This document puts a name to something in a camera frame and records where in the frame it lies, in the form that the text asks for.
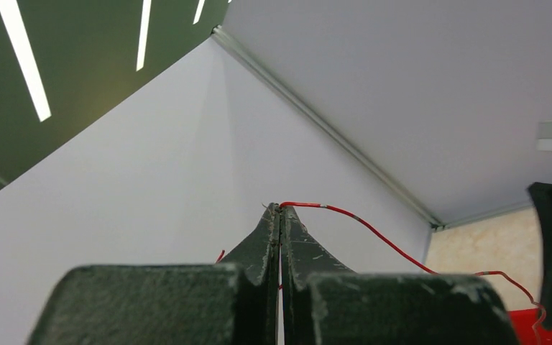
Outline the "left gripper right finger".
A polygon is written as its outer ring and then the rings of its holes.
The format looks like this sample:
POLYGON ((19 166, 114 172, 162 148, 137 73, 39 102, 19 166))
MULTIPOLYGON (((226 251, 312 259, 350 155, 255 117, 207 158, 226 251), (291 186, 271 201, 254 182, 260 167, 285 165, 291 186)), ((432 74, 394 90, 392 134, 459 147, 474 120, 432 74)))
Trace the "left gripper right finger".
POLYGON ((281 205, 286 344, 517 344, 505 307, 473 275, 357 273, 281 205))

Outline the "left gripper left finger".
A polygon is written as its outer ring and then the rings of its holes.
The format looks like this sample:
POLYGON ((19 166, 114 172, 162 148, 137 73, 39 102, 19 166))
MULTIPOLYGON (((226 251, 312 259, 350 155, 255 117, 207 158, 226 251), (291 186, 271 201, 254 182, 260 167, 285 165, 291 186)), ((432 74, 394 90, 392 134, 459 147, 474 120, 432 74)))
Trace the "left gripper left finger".
POLYGON ((29 344, 276 344, 280 207, 213 264, 86 265, 52 290, 29 344))

